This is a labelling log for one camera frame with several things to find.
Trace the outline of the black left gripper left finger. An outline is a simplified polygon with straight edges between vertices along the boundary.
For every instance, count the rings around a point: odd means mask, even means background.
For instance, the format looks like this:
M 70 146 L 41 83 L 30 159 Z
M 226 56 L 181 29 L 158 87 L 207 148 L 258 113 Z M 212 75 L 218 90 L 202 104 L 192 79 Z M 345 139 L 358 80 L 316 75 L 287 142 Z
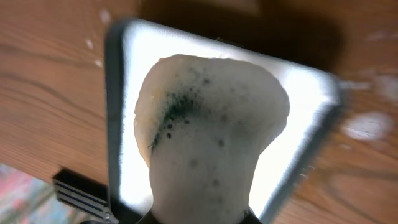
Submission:
M 151 211 L 147 212 L 136 224 L 159 224 Z

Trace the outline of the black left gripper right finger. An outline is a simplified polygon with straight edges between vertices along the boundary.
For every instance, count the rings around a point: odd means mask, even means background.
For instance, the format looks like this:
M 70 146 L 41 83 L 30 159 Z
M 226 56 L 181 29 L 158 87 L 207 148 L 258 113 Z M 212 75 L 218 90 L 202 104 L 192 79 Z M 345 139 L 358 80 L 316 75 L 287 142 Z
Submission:
M 251 210 L 246 210 L 244 212 L 244 218 L 241 224 L 262 224 L 261 221 L 252 213 Z

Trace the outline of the green yellow sponge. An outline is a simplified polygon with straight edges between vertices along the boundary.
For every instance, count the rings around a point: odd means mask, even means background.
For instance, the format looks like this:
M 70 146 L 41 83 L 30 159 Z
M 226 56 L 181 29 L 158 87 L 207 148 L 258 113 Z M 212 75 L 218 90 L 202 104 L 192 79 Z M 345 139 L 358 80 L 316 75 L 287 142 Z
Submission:
M 173 55 L 146 75 L 134 134 L 160 223 L 240 223 L 259 156 L 284 130 L 289 97 L 258 65 Z

